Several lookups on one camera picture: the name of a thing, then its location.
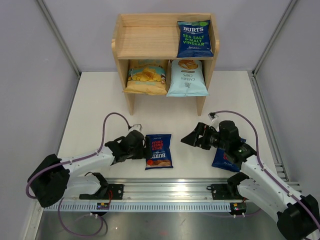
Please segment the blue Burts chilli bag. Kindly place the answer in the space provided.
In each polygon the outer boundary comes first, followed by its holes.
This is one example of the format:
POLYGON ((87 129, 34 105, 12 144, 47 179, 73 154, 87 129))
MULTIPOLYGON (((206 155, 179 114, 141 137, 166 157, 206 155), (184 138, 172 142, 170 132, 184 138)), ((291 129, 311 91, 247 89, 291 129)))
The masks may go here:
POLYGON ((171 134, 148 134, 150 140, 151 157, 146 159, 145 170, 172 169, 170 150, 171 134))
POLYGON ((223 169, 230 172, 238 173, 240 169, 228 160, 228 157, 223 149, 217 148, 212 167, 223 169))

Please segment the light blue cassava chips bag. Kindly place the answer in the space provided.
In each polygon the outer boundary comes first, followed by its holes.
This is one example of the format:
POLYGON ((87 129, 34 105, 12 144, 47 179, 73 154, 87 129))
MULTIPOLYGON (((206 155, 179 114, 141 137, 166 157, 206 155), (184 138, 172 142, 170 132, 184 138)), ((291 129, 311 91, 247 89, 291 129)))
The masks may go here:
POLYGON ((171 79, 167 97, 206 97, 208 95, 200 60, 171 61, 171 79))

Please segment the tan kettle cooked chips bag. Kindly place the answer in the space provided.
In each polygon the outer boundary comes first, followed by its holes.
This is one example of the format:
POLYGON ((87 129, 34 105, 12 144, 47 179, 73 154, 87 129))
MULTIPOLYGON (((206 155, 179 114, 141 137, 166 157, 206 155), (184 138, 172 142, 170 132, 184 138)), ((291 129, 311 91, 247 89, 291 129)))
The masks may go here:
POLYGON ((125 93, 166 95, 167 59, 132 59, 129 61, 125 93))

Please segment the blue Burts sea salt bag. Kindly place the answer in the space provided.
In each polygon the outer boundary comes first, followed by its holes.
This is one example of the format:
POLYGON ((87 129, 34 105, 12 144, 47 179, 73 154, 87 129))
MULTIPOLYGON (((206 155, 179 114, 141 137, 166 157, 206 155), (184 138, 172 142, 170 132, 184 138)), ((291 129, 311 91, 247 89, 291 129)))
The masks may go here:
POLYGON ((180 30, 177 58, 213 57, 210 40, 210 20, 178 21, 180 30))

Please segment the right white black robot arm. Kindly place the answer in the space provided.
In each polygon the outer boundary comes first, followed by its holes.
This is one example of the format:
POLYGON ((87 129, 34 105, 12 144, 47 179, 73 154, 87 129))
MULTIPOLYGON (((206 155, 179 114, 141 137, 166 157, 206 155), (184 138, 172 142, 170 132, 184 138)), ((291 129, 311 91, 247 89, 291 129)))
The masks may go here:
POLYGON ((204 150, 223 150, 239 168, 239 173, 227 180, 228 195, 252 201, 276 222, 285 239, 320 238, 318 201, 310 194, 303 196, 273 173, 260 160, 258 149, 241 141, 233 121, 220 122, 218 129, 199 122, 181 142, 204 150))

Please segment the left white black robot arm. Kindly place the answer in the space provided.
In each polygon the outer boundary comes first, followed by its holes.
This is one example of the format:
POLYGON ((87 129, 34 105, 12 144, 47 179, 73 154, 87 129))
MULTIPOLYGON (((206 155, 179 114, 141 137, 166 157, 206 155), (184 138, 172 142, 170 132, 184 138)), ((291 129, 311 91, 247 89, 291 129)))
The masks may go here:
POLYGON ((152 155, 151 140, 139 130, 108 141, 89 155, 58 158, 48 155, 27 180, 41 207, 47 208, 62 198, 106 200, 113 196, 110 184, 97 169, 126 160, 147 159, 152 155))

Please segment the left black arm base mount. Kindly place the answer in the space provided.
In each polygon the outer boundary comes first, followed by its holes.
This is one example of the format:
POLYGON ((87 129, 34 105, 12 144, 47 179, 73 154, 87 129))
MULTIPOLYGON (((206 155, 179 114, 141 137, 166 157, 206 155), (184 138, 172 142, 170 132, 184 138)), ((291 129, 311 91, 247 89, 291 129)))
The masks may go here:
POLYGON ((108 184, 101 186, 93 194, 80 194, 80 200, 122 200, 124 194, 123 184, 108 184))

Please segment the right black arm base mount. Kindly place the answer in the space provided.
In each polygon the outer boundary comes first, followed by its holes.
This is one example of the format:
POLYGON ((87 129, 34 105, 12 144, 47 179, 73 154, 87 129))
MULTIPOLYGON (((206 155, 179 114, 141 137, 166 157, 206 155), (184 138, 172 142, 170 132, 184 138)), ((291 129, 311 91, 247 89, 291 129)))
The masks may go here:
POLYGON ((211 192, 213 200, 243 200, 238 190, 227 183, 214 183, 207 186, 207 190, 211 192))

